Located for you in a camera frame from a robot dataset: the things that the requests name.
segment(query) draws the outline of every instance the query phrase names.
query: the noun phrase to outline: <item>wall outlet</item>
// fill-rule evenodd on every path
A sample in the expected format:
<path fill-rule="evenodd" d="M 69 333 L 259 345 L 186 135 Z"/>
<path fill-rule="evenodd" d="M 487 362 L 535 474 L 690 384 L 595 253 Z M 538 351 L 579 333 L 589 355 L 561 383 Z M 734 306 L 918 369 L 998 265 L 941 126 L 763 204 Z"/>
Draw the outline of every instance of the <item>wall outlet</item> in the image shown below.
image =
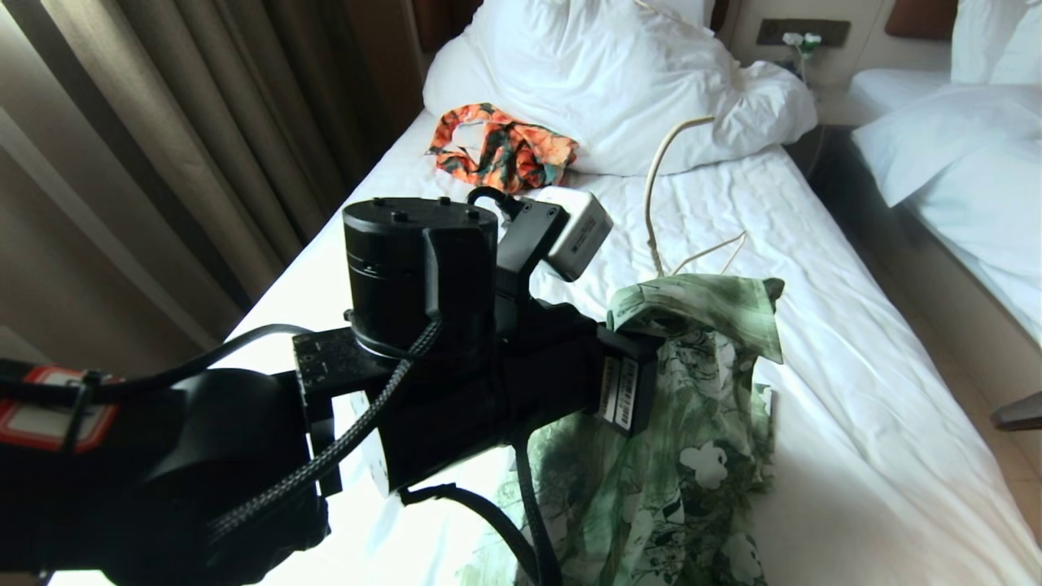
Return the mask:
<path fill-rule="evenodd" d="M 756 45 L 785 45 L 782 35 L 786 32 L 821 35 L 822 47 L 842 47 L 850 32 L 850 21 L 826 21 L 814 19 L 764 19 L 760 23 Z"/>

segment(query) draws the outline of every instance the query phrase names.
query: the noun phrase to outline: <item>brown headboard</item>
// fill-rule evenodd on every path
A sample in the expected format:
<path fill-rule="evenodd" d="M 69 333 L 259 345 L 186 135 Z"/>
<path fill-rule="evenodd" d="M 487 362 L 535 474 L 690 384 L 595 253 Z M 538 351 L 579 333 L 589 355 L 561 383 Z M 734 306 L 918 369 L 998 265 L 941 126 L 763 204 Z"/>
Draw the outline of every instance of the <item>brown headboard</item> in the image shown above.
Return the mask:
<path fill-rule="evenodd" d="M 959 0 L 897 0 L 884 30 L 891 36 L 951 41 Z"/>
<path fill-rule="evenodd" d="M 710 28 L 720 32 L 727 16 L 728 0 L 717 0 L 713 7 Z M 463 32 L 470 24 L 474 10 L 481 0 L 413 0 L 416 15 L 416 31 L 420 36 L 420 49 L 432 53 L 453 36 Z"/>

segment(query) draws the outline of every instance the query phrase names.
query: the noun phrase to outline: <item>curtain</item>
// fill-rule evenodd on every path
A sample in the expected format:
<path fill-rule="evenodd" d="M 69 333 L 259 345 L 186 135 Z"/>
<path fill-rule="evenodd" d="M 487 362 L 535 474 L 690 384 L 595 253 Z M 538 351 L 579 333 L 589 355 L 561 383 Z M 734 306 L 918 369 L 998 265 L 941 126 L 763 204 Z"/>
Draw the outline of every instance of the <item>curtain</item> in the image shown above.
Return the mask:
<path fill-rule="evenodd" d="M 3 4 L 0 357 L 213 347 L 396 136 L 340 2 Z"/>

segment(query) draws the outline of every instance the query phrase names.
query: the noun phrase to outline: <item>white bed sheet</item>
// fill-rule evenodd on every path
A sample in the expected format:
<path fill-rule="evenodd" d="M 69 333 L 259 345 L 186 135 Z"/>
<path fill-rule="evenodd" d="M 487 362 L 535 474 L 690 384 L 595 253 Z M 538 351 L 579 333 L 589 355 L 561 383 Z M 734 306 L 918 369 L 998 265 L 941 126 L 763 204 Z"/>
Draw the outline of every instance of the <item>white bed sheet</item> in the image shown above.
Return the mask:
<path fill-rule="evenodd" d="M 421 156 L 435 118 L 421 114 L 351 197 L 462 200 L 469 186 Z M 597 194 L 616 229 L 574 284 L 542 275 L 534 293 L 602 318 L 620 287 L 653 277 L 640 177 L 570 176 Z M 815 584 L 1039 584 L 1042 553 L 988 447 L 945 389 L 925 350 L 871 279 L 828 213 L 779 147 L 662 177 L 658 237 L 667 266 L 748 230 L 733 274 L 785 279 L 777 307 L 785 366 L 761 361 L 754 379 L 779 393 L 774 491 L 753 500 L 759 554 L 772 586 Z M 717 271 L 729 251 L 691 271 Z M 350 306 L 338 214 L 235 333 L 271 322 L 340 327 Z M 258 342 L 222 366 L 293 368 L 287 339 Z M 353 416 L 336 406 L 339 430 Z M 510 449 L 439 474 L 491 495 Z M 452 503 L 403 509 L 379 497 L 361 450 L 341 466 L 330 499 L 333 533 L 294 554 L 263 584 L 452 584 L 482 520 Z M 511 583 L 513 577 L 504 577 Z M 55 586 L 106 584 L 97 572 Z"/>
<path fill-rule="evenodd" d="M 947 71 L 868 69 L 850 80 L 850 97 L 874 118 L 893 112 L 950 82 Z"/>
<path fill-rule="evenodd" d="M 880 117 L 929 94 L 937 97 L 943 92 L 935 91 L 946 84 L 946 74 L 938 72 L 868 70 L 853 77 L 850 95 L 875 117 Z M 974 87 L 951 87 L 944 92 L 966 88 Z M 945 112 L 953 116 L 978 103 L 1013 107 L 1004 104 L 996 106 L 1000 97 L 1000 94 L 971 96 L 977 101 L 967 100 L 967 104 L 960 109 Z M 924 108 L 924 103 L 913 107 Z M 935 114 L 940 112 L 933 102 L 929 108 Z M 899 148 L 897 143 L 903 141 L 905 136 L 909 140 L 914 137 L 917 141 L 912 143 L 915 149 L 903 147 L 907 154 L 898 158 L 903 158 L 905 169 L 928 168 L 929 164 L 923 164 L 926 158 L 911 156 L 933 144 L 940 144 L 938 140 L 941 139 L 934 140 L 932 132 L 920 127 L 907 130 L 910 121 L 918 122 L 921 118 L 918 118 L 918 112 L 913 114 L 911 111 L 894 116 L 901 114 L 905 118 L 900 121 L 893 117 L 885 119 L 891 128 L 896 129 L 891 132 L 897 133 L 884 141 L 882 148 L 891 155 L 902 152 L 896 150 Z M 948 125 L 944 118 L 939 117 L 938 121 Z M 964 136 L 969 137 L 964 140 L 970 147 L 965 156 L 961 155 L 958 161 L 940 169 L 933 179 L 904 200 L 904 205 L 1042 345 L 1042 141 L 1003 136 L 1001 144 L 996 144 L 999 141 L 995 137 Z M 871 152 L 872 156 L 879 156 L 879 150 Z M 914 174 L 904 172 L 896 176 L 903 180 Z M 892 179 L 893 171 L 888 181 L 892 182 Z"/>

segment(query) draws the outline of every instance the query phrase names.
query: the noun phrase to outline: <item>white cable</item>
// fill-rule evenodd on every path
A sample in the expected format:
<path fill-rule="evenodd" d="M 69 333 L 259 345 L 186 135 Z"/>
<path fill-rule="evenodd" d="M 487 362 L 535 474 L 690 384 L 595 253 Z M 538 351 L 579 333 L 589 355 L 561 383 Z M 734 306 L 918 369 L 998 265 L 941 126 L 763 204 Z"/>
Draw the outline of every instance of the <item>white cable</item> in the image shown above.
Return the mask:
<path fill-rule="evenodd" d="M 723 274 L 724 272 L 727 271 L 727 267 L 730 266 L 730 263 L 731 263 L 731 261 L 735 260 L 735 257 L 738 255 L 738 251 L 742 249 L 742 245 L 745 244 L 745 230 L 742 230 L 742 234 L 736 236 L 735 238 L 733 238 L 730 240 L 726 240 L 724 242 L 721 242 L 720 244 L 717 244 L 716 246 L 714 246 L 712 248 L 706 248 L 705 250 L 702 250 L 701 252 L 698 252 L 697 254 L 692 254 L 692 255 L 688 257 L 687 259 L 685 259 L 684 261 L 681 261 L 679 265 L 676 265 L 676 268 L 673 269 L 672 271 L 670 271 L 669 275 L 673 276 L 674 274 L 680 272 L 680 269 L 684 268 L 684 265 L 687 265 L 691 261 L 694 261 L 696 259 L 701 259 L 702 257 L 709 254 L 710 252 L 714 252 L 716 250 L 719 250 L 719 249 L 723 248 L 724 246 L 727 246 L 728 244 L 730 244 L 733 242 L 738 242 L 739 240 L 741 240 L 742 242 L 739 242 L 738 247 L 735 248 L 735 251 L 731 252 L 730 258 L 727 259 L 727 264 L 724 265 L 723 266 L 723 270 L 720 271 L 720 274 Z"/>
<path fill-rule="evenodd" d="M 821 161 L 821 151 L 825 146 L 825 125 L 819 124 L 819 126 L 821 126 L 821 131 L 818 132 L 818 146 L 815 147 L 814 158 L 811 160 L 811 165 L 807 168 L 808 181 L 814 176 L 814 171 L 818 168 L 818 162 Z"/>
<path fill-rule="evenodd" d="M 735 247 L 735 251 L 730 253 L 730 258 L 727 259 L 727 262 L 724 263 L 723 268 L 720 269 L 720 274 L 727 272 L 727 269 L 730 268 L 730 264 L 735 261 L 735 257 L 738 257 L 738 252 L 742 249 L 742 246 L 745 244 L 745 230 L 742 230 L 742 235 L 739 236 L 738 238 L 741 239 L 741 242 L 738 243 L 738 246 Z"/>
<path fill-rule="evenodd" d="M 651 225 L 651 188 L 654 186 L 655 174 L 659 172 L 659 166 L 662 165 L 662 157 L 666 154 L 669 144 L 673 142 L 673 139 L 677 135 L 688 128 L 709 124 L 714 120 L 716 120 L 715 117 L 706 116 L 705 118 L 687 120 L 673 126 L 673 129 L 666 135 L 662 144 L 659 145 L 659 150 L 654 153 L 654 158 L 651 160 L 651 168 L 648 169 L 648 178 L 644 184 L 644 223 L 648 228 L 648 248 L 651 249 L 651 260 L 654 262 L 654 270 L 660 277 L 666 276 L 666 271 L 662 267 L 662 258 L 659 257 L 659 243 L 654 239 L 654 226 Z"/>

